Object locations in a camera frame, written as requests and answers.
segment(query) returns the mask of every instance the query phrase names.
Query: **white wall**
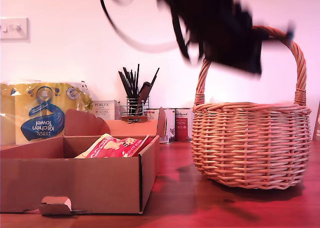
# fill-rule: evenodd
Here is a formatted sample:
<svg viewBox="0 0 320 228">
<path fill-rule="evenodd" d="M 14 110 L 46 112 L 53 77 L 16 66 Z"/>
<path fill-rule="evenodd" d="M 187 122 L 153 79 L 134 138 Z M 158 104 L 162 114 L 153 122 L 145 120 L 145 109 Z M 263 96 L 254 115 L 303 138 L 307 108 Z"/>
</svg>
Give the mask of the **white wall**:
<svg viewBox="0 0 320 228">
<path fill-rule="evenodd" d="M 320 99 L 319 0 L 242 0 L 256 24 L 286 29 L 296 24 L 295 41 L 307 60 L 307 105 L 313 109 L 312 130 Z M 127 7 L 106 0 L 115 23 L 146 44 L 174 43 L 167 9 L 156 0 L 134 0 Z M 192 106 L 200 64 L 185 63 L 177 48 L 162 53 L 140 52 L 123 42 L 110 27 L 99 0 L 1 0 L 1 17 L 28 17 L 28 42 L 1 43 L 1 81 L 85 80 L 94 99 L 125 101 L 118 70 L 136 69 L 141 81 L 158 79 L 150 94 L 152 107 Z M 207 77 L 207 101 L 277 103 L 294 99 L 296 65 L 286 47 L 264 46 L 260 80 L 212 65 Z"/>
</svg>

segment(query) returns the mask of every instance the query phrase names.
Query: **basket handle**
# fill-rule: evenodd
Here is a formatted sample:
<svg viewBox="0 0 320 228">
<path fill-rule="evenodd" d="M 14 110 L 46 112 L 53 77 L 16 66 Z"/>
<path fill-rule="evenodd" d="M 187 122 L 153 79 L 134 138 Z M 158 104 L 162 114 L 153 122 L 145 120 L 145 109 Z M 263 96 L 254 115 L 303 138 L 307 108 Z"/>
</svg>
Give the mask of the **basket handle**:
<svg viewBox="0 0 320 228">
<path fill-rule="evenodd" d="M 275 38 L 284 38 L 286 35 L 282 31 L 265 26 L 254 26 L 254 29 L 264 29 L 267 33 Z M 295 90 L 294 103 L 302 106 L 306 105 L 306 81 L 307 81 L 307 67 L 306 60 L 303 52 L 301 51 L 298 44 L 292 42 L 291 47 L 288 47 L 295 57 L 297 64 L 297 83 Z M 196 87 L 195 93 L 195 105 L 200 105 L 205 103 L 205 85 L 206 77 L 210 67 L 211 61 L 204 59 L 202 63 L 202 68 L 199 74 L 198 85 Z"/>
</svg>

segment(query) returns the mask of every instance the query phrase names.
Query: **blue label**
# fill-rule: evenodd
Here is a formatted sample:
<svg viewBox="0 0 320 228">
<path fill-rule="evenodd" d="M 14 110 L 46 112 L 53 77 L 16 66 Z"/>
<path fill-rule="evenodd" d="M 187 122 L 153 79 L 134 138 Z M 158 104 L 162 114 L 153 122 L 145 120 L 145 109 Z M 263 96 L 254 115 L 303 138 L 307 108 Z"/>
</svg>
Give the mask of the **blue label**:
<svg viewBox="0 0 320 228">
<path fill-rule="evenodd" d="M 28 141 L 51 138 L 64 129 L 65 114 L 58 106 L 51 104 L 52 97 L 53 92 L 50 87 L 43 86 L 38 89 L 36 100 L 39 105 L 29 111 L 29 117 L 38 114 L 42 110 L 49 110 L 52 114 L 30 119 L 21 126 L 21 131 Z"/>
</svg>

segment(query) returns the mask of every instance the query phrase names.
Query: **tin can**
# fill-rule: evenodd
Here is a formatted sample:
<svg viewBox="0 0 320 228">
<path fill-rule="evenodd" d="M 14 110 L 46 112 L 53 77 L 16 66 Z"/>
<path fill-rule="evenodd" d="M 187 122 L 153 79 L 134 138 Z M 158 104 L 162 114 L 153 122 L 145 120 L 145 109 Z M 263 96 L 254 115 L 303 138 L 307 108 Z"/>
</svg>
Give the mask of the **tin can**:
<svg viewBox="0 0 320 228">
<path fill-rule="evenodd" d="M 192 140 L 192 122 L 194 113 L 191 108 L 175 109 L 175 140 L 188 142 Z"/>
<path fill-rule="evenodd" d="M 158 120 L 160 109 L 146 109 L 146 116 L 151 120 Z"/>
<path fill-rule="evenodd" d="M 146 116 L 149 120 L 157 120 L 159 117 L 160 109 L 146 109 Z M 161 138 L 161 144 L 173 143 L 176 139 L 175 132 L 175 120 L 176 120 L 176 110 L 165 108 L 165 136 Z"/>
<path fill-rule="evenodd" d="M 176 110 L 166 108 L 164 109 L 166 126 L 165 137 L 161 138 L 161 144 L 170 144 L 176 140 Z"/>
</svg>

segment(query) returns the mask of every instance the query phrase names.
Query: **black strap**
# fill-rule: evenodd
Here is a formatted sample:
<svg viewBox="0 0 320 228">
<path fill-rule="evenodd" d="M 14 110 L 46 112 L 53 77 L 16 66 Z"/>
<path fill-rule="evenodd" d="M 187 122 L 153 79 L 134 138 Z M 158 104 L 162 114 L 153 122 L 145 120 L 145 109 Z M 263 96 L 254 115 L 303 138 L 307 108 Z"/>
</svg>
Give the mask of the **black strap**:
<svg viewBox="0 0 320 228">
<path fill-rule="evenodd" d="M 182 55 L 190 60 L 189 54 L 188 54 L 188 47 L 185 45 L 185 40 L 181 32 L 181 26 L 180 26 L 180 21 L 179 21 L 179 15 L 177 12 L 171 7 L 171 16 L 172 16 L 172 25 L 173 25 L 173 30 L 175 33 L 176 41 L 179 45 L 179 49 L 182 53 Z"/>
<path fill-rule="evenodd" d="M 175 42 L 172 43 L 166 43 L 166 44 L 159 44 L 159 45 L 147 45 L 147 44 L 142 44 L 140 42 L 137 42 L 136 40 L 130 38 L 127 36 L 125 33 L 123 33 L 113 22 L 111 19 L 107 8 L 105 6 L 104 0 L 100 0 L 102 9 L 104 11 L 104 14 L 106 15 L 107 19 L 109 20 L 110 24 L 112 25 L 113 29 L 115 32 L 124 40 L 128 45 L 134 47 L 135 49 L 146 52 L 146 53 L 161 53 L 161 52 L 167 52 L 170 50 L 173 50 L 177 48 L 177 44 Z"/>
</svg>

